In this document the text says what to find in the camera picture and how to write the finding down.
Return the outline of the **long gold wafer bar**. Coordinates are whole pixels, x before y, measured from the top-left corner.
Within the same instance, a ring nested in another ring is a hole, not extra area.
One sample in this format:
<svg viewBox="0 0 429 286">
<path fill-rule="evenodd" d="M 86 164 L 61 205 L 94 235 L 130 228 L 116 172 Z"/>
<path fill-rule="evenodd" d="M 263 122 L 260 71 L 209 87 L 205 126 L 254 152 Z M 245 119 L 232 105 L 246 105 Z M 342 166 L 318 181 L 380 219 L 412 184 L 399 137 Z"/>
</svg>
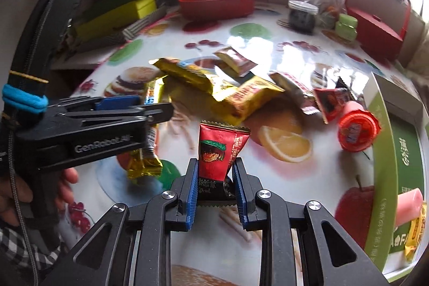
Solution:
<svg viewBox="0 0 429 286">
<path fill-rule="evenodd" d="M 157 78 L 147 84 L 143 104 L 150 106 L 161 101 L 164 89 L 163 78 Z M 156 154 L 156 142 L 158 139 L 158 125 L 150 125 L 146 128 L 145 144 L 142 149 L 129 153 L 130 160 L 126 167 L 127 177 L 133 181 L 143 176 L 160 176 L 162 162 Z"/>
</svg>

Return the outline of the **red black candy packet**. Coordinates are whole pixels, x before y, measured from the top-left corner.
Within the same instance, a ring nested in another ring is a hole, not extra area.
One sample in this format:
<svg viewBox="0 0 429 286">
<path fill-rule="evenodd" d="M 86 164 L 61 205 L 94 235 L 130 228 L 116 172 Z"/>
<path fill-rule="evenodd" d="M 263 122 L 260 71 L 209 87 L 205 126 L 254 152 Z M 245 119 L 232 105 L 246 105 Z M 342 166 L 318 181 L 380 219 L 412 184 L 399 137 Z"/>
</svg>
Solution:
<svg viewBox="0 0 429 286">
<path fill-rule="evenodd" d="M 203 204 L 235 198 L 235 187 L 228 177 L 234 161 L 250 137 L 243 126 L 217 122 L 200 123 L 198 139 L 198 201 Z"/>
</svg>

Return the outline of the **pink jelly cup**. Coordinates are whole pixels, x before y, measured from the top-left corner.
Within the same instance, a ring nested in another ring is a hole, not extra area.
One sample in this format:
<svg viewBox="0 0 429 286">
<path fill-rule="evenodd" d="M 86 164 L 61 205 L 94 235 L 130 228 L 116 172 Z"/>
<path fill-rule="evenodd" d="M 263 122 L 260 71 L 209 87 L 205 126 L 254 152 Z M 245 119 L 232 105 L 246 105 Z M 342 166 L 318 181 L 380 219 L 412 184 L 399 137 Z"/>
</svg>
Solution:
<svg viewBox="0 0 429 286">
<path fill-rule="evenodd" d="M 423 194 L 419 188 L 398 195 L 395 213 L 395 227 L 410 222 L 420 215 L 423 204 Z"/>
</svg>

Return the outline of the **small yellow peanut candy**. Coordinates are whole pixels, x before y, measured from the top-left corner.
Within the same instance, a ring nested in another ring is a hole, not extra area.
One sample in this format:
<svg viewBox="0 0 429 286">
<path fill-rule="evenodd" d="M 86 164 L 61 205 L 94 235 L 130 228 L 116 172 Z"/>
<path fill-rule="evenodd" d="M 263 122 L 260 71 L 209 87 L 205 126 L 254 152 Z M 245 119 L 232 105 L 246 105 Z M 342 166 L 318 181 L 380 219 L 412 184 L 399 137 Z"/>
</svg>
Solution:
<svg viewBox="0 0 429 286">
<path fill-rule="evenodd" d="M 417 252 L 417 248 L 422 241 L 425 230 L 427 216 L 427 203 L 423 202 L 420 208 L 420 215 L 412 220 L 408 238 L 405 243 L 404 253 L 408 263 L 411 263 Z"/>
</svg>

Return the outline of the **gold blue wafer bar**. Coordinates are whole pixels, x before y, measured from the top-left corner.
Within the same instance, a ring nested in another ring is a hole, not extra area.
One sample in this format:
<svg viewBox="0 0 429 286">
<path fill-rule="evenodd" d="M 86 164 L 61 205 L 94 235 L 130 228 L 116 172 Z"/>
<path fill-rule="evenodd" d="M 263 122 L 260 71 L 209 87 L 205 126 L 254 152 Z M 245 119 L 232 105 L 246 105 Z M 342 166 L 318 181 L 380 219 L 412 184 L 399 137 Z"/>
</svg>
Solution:
<svg viewBox="0 0 429 286">
<path fill-rule="evenodd" d="M 204 93 L 210 94 L 218 102 L 236 93 L 238 89 L 217 74 L 177 58 L 162 57 L 150 60 L 149 63 L 168 76 L 177 78 Z"/>
</svg>

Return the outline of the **yellow peanut crisp packet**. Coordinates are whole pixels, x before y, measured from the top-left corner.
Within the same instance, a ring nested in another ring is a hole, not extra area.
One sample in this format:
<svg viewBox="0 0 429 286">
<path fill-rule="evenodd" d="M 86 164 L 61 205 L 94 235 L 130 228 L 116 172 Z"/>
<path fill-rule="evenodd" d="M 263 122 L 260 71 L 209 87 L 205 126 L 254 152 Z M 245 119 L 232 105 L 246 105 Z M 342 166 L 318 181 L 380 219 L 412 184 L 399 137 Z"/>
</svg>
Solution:
<svg viewBox="0 0 429 286">
<path fill-rule="evenodd" d="M 261 77 L 254 76 L 222 101 L 215 102 L 211 111 L 220 121 L 239 125 L 251 114 L 273 98 L 284 93 L 284 89 Z"/>
</svg>

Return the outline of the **yellow box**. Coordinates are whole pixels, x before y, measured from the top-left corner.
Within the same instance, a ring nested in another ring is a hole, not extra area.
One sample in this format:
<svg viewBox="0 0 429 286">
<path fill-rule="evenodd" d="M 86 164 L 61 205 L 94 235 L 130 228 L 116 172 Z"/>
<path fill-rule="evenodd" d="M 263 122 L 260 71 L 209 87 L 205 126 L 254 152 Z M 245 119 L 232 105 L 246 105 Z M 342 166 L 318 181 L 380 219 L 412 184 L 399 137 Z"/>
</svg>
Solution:
<svg viewBox="0 0 429 286">
<path fill-rule="evenodd" d="M 157 10 L 156 0 L 135 0 L 125 3 L 89 22 L 75 27 L 76 35 L 83 42 L 109 36 Z"/>
</svg>

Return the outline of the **gold red biscuit packet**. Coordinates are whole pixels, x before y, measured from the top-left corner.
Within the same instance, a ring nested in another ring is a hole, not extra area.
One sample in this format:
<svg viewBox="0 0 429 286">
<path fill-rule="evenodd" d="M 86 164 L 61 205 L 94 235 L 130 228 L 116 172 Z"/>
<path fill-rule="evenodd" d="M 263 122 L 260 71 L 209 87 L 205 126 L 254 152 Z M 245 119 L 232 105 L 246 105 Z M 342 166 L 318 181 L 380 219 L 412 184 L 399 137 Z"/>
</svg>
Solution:
<svg viewBox="0 0 429 286">
<path fill-rule="evenodd" d="M 247 73 L 257 66 L 255 62 L 247 59 L 231 46 L 219 49 L 214 54 L 239 77 L 246 76 Z"/>
</svg>

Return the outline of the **silver red snack packet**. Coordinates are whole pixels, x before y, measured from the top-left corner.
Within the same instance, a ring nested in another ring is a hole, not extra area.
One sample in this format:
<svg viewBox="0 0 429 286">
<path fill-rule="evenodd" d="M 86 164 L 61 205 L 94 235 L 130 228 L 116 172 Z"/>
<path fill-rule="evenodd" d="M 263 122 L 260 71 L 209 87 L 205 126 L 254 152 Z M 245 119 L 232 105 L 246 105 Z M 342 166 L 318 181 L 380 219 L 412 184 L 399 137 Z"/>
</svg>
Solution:
<svg viewBox="0 0 429 286">
<path fill-rule="evenodd" d="M 284 89 L 286 94 L 304 114 L 311 116 L 320 113 L 311 88 L 297 81 L 295 77 L 289 75 L 289 73 L 270 71 L 268 76 L 277 86 Z"/>
</svg>

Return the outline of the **red dark snack packet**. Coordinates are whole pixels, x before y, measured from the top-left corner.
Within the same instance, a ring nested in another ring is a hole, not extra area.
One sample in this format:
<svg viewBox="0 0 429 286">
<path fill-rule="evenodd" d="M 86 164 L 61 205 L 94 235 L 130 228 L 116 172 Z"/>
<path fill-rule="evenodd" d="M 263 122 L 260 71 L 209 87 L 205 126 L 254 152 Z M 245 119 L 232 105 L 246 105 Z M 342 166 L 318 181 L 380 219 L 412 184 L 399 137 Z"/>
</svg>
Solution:
<svg viewBox="0 0 429 286">
<path fill-rule="evenodd" d="M 325 124 L 337 118 L 348 102 L 356 100 L 342 78 L 334 88 L 314 88 L 313 94 Z"/>
</svg>

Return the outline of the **red lid jelly cup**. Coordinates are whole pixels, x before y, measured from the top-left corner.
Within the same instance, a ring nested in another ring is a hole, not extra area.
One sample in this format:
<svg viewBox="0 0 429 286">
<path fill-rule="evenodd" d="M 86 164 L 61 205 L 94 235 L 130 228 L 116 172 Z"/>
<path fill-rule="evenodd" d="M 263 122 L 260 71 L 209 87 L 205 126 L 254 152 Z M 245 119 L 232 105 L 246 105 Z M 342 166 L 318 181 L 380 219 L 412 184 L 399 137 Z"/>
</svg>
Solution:
<svg viewBox="0 0 429 286">
<path fill-rule="evenodd" d="M 355 101 L 344 105 L 338 125 L 339 144 L 352 153 L 371 147 L 381 131 L 379 120 Z"/>
</svg>

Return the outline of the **red oval bowl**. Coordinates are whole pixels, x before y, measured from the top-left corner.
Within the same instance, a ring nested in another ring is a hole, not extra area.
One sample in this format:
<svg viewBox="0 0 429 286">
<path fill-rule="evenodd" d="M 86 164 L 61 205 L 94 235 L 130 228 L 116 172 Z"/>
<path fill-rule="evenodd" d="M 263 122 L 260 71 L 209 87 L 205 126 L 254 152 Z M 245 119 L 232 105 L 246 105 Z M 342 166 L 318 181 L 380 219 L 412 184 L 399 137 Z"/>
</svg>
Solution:
<svg viewBox="0 0 429 286">
<path fill-rule="evenodd" d="M 254 0 L 178 0 L 183 17 L 193 21 L 230 20 L 254 12 Z"/>
</svg>

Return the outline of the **green cardboard box tray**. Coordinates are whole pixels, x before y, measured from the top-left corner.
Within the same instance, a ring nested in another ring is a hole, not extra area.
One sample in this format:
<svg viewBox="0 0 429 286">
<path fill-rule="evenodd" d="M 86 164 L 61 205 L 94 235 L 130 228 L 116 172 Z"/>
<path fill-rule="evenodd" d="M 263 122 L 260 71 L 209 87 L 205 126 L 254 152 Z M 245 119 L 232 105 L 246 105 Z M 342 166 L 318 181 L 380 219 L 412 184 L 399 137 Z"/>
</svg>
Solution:
<svg viewBox="0 0 429 286">
<path fill-rule="evenodd" d="M 375 195 L 364 250 L 394 282 L 412 271 L 428 245 L 425 232 L 408 261 L 410 224 L 395 224 L 400 194 L 418 188 L 428 199 L 428 113 L 419 97 L 377 74 L 364 87 L 364 101 L 381 126 L 372 144 Z"/>
</svg>

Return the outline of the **dark jar white lid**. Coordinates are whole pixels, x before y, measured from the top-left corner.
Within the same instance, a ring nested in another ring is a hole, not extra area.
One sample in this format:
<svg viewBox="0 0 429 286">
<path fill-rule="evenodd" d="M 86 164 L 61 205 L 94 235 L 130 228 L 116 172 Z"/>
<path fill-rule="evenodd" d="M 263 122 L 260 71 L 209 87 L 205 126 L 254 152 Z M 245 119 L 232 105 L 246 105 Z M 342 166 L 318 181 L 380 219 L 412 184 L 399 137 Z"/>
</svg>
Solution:
<svg viewBox="0 0 429 286">
<path fill-rule="evenodd" d="M 301 33 L 311 34 L 316 26 L 319 8 L 311 3 L 289 0 L 289 26 Z"/>
</svg>

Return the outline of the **green cream jar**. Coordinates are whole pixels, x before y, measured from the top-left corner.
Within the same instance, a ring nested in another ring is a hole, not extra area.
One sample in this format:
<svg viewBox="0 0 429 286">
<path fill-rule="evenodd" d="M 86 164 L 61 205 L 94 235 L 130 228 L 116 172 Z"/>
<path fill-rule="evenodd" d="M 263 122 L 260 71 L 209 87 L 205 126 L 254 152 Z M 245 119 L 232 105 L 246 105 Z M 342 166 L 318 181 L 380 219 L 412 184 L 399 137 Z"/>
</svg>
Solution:
<svg viewBox="0 0 429 286">
<path fill-rule="evenodd" d="M 348 14 L 340 14 L 335 23 L 335 33 L 346 40 L 355 41 L 357 38 L 358 20 Z"/>
</svg>

